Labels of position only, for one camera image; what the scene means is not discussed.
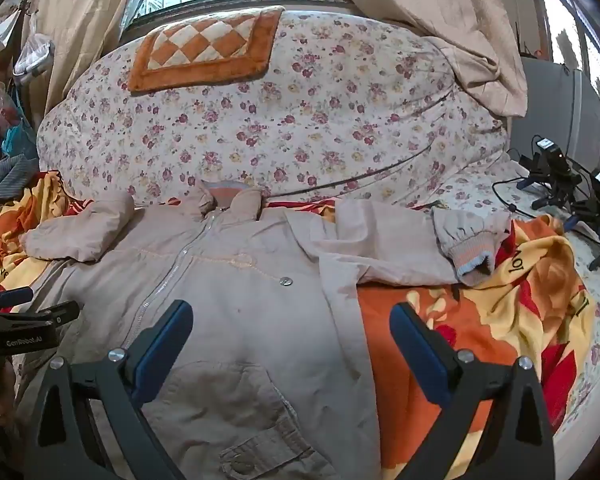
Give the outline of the person left hand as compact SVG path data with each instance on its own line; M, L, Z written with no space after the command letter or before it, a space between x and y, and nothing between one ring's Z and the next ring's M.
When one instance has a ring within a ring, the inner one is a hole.
M15 417L15 372L12 361L7 359L0 367L0 429L9 439L17 434Z

